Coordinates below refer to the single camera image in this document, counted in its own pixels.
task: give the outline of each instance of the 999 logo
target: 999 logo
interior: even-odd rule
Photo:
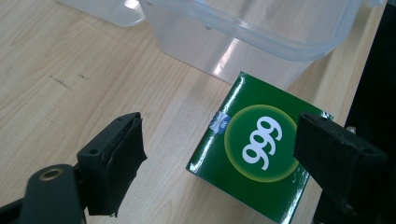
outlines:
[[[224,136],[227,157],[249,179],[275,182],[298,165],[293,157],[296,124],[282,110],[252,105],[230,120]]]

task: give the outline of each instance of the wooden table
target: wooden table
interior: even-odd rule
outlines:
[[[384,7],[362,7],[347,40],[289,89],[346,121]],[[41,168],[74,165],[114,118],[142,113],[143,163],[118,218],[89,223],[265,223],[185,170],[230,89],[164,53],[146,22],[121,28],[52,0],[0,2],[0,206]],[[295,216],[309,223],[312,179]]]

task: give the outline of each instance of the green box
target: green box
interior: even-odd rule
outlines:
[[[290,223],[309,173],[293,157],[301,112],[332,116],[241,73],[187,170],[276,223]]]

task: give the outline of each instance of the screw hole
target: screw hole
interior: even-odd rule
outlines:
[[[49,181],[49,180],[57,178],[63,172],[64,172],[64,170],[62,170],[60,168],[50,169],[50,170],[44,172],[43,174],[41,174],[39,179],[42,181]]]
[[[93,149],[91,149],[91,150],[89,151],[89,153],[90,153],[91,155],[94,155],[94,154],[96,154],[96,153],[98,153],[98,152],[99,152],[99,150],[96,149],[96,148],[93,148]]]

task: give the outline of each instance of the transparent plastic box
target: transparent plastic box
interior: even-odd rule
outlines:
[[[163,52],[228,83],[243,71],[280,89],[346,38],[361,6],[361,0],[139,2]]]

